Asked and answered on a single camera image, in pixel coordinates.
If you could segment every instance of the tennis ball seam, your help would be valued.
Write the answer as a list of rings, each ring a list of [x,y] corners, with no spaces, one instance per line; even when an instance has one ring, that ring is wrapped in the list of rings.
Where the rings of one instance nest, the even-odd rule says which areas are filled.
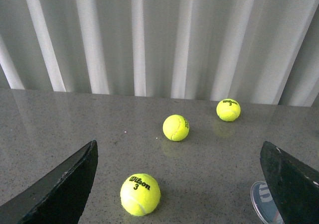
[[[129,196],[129,198],[130,198],[131,200],[133,200],[137,205],[139,205],[139,207],[141,208],[141,210],[142,210],[142,212],[143,212],[144,215],[148,214],[148,213],[145,211],[145,209],[144,209],[144,207],[142,206],[142,204],[140,204],[135,198],[133,198],[132,196]]]
[[[170,137],[171,140],[173,140],[173,136],[178,132],[178,130],[180,128],[180,124],[181,124],[180,117],[178,117],[178,122],[179,122],[179,125],[178,125],[177,129],[175,130],[175,132],[171,135],[171,137]]]

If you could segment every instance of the tennis ball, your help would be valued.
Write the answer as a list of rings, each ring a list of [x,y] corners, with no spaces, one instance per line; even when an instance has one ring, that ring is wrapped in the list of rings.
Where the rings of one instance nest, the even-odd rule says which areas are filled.
[[[135,216],[151,213],[160,202],[157,181],[145,173],[128,177],[121,188],[121,203],[126,211]]]
[[[235,100],[225,99],[218,103],[216,112],[223,121],[231,122],[239,117],[240,106]]]
[[[164,121],[163,132],[168,139],[181,141],[188,135],[189,124],[183,116],[173,114]]]

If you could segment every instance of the curtain fold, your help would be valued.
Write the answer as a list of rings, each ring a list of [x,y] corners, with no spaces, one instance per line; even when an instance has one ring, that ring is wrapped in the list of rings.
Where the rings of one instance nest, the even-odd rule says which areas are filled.
[[[0,0],[0,87],[318,106],[319,0]]]

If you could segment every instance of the gray speckled countertop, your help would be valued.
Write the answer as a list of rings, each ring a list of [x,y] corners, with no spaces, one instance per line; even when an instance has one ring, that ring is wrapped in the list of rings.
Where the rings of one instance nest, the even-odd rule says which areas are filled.
[[[264,180],[265,140],[319,169],[319,109],[240,104],[231,123],[217,102],[0,89],[0,205],[83,145],[98,141],[99,164],[80,224],[257,224],[250,188]],[[182,142],[165,138],[171,114],[188,119]],[[120,202],[134,173],[157,179],[162,197],[145,217]]]

